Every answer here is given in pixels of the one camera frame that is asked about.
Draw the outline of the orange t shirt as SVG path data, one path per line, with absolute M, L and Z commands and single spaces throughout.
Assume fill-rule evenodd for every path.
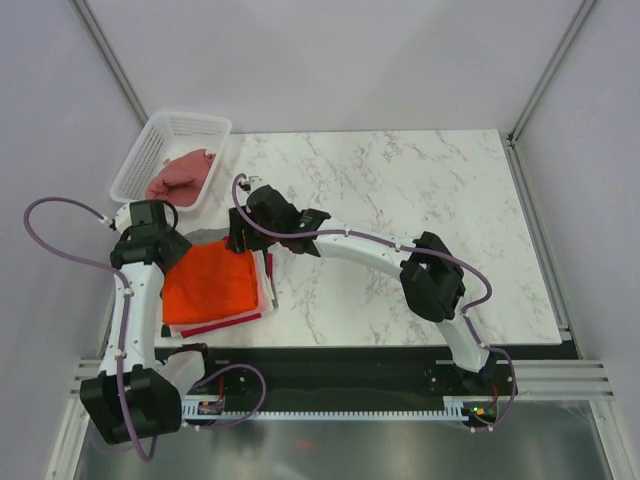
M 223 320 L 258 305 L 253 255 L 234 253 L 223 241 L 191 246 L 165 275 L 162 320 L 169 326 Z

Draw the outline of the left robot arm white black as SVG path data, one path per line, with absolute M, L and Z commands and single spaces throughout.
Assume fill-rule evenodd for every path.
M 98 374 L 80 386 L 80 400 L 109 445 L 173 433 L 193 388 L 208 393 L 219 369 L 204 360 L 205 347 L 187 345 L 156 363 L 156 323 L 165 276 L 192 245 L 177 230 L 176 208 L 144 200 L 123 206 L 115 218 L 120 238 L 110 254 L 116 300 Z

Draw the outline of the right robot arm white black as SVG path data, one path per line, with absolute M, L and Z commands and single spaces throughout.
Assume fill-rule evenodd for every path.
M 490 347 L 467 315 L 491 298 L 491 283 L 454 257 L 439 236 L 424 232 L 402 240 L 362 231 L 325 211 L 299 210 L 279 191 L 245 174 L 233 180 L 231 195 L 229 249 L 243 253 L 279 244 L 296 255 L 340 259 L 397 280 L 409 310 L 435 324 L 446 341 L 460 386 L 477 394 L 493 383 Z

